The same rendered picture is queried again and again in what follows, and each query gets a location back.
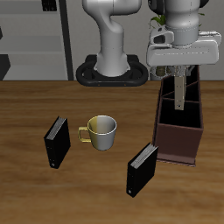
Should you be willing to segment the dark brown desk caddy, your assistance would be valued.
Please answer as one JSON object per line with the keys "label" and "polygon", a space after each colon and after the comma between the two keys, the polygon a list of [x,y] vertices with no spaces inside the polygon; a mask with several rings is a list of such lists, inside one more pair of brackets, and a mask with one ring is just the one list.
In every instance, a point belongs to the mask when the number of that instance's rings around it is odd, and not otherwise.
{"label": "dark brown desk caddy", "polygon": [[176,110],[174,77],[162,79],[157,100],[152,144],[158,147],[157,160],[195,166],[203,133],[200,98],[200,68],[196,66],[186,77],[185,106]]}

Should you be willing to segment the black book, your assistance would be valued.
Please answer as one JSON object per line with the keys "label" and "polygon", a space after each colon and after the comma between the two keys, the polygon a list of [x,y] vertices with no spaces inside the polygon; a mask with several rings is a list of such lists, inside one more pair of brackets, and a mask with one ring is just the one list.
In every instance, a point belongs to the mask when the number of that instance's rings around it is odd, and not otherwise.
{"label": "black book", "polygon": [[148,143],[129,162],[126,193],[134,198],[154,176],[158,147]]}
{"label": "black book", "polygon": [[58,169],[71,146],[67,119],[58,116],[44,141],[49,165]]}

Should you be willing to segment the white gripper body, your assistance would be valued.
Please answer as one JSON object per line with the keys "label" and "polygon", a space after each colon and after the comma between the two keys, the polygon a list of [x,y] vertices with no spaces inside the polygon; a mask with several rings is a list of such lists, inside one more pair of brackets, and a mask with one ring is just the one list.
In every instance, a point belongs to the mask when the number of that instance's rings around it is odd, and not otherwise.
{"label": "white gripper body", "polygon": [[220,43],[217,31],[200,31],[198,40],[185,47],[149,43],[146,62],[150,67],[215,64]]}

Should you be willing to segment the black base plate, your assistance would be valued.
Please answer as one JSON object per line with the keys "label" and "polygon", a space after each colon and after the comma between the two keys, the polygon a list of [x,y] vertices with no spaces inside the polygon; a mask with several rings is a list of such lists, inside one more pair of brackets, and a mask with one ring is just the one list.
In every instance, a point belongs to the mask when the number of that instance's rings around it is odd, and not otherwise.
{"label": "black base plate", "polygon": [[149,78],[148,69],[139,62],[135,54],[128,54],[130,70],[117,77],[107,77],[94,70],[96,55],[90,54],[85,62],[76,70],[77,81],[87,87],[137,87],[143,85]]}

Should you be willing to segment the green pot plant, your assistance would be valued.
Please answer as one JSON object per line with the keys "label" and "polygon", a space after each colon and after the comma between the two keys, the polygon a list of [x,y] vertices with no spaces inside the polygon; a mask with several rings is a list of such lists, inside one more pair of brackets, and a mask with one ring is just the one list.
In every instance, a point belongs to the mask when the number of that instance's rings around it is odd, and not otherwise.
{"label": "green pot plant", "polygon": [[165,12],[150,20],[149,44],[146,53],[146,62],[150,67],[151,79],[160,80],[171,71],[166,71],[164,60],[156,59],[154,50],[174,47],[187,47],[198,39],[198,14],[192,11]]}

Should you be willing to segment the black binders on shelf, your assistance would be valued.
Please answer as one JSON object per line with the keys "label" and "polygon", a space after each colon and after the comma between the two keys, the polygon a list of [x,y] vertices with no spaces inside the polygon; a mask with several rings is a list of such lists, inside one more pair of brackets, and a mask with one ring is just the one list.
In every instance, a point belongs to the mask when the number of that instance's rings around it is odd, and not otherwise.
{"label": "black binders on shelf", "polygon": [[56,0],[41,0],[43,11],[56,11]]}

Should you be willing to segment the white and yellow mug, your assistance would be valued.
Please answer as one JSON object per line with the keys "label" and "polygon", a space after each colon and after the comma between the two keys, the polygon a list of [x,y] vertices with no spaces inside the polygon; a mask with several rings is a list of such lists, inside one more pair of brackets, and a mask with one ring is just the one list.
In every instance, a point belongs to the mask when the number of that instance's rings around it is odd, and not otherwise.
{"label": "white and yellow mug", "polygon": [[[83,143],[91,143],[98,151],[106,151],[113,146],[116,135],[116,120],[108,115],[92,117],[86,127],[78,128],[78,138]],[[81,136],[82,131],[87,131],[89,138]]]}

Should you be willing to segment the grey shelf unit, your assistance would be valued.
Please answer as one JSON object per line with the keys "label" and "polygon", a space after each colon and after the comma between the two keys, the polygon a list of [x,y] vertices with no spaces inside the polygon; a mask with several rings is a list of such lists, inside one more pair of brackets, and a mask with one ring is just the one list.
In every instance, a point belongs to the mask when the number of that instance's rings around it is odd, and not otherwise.
{"label": "grey shelf unit", "polygon": [[0,81],[74,78],[67,0],[43,11],[41,0],[0,0]]}

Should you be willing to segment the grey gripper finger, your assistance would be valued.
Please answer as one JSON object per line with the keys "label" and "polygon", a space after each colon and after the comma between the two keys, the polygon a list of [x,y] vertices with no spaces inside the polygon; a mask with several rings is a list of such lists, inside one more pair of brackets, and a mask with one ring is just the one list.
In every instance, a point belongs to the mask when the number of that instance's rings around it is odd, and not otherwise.
{"label": "grey gripper finger", "polygon": [[186,93],[186,67],[182,66],[180,69],[180,75],[179,75],[179,89],[180,89],[180,109],[184,110],[184,103],[185,103],[185,93]]}
{"label": "grey gripper finger", "polygon": [[179,67],[175,66],[174,74],[174,83],[175,83],[175,109],[179,109]]}

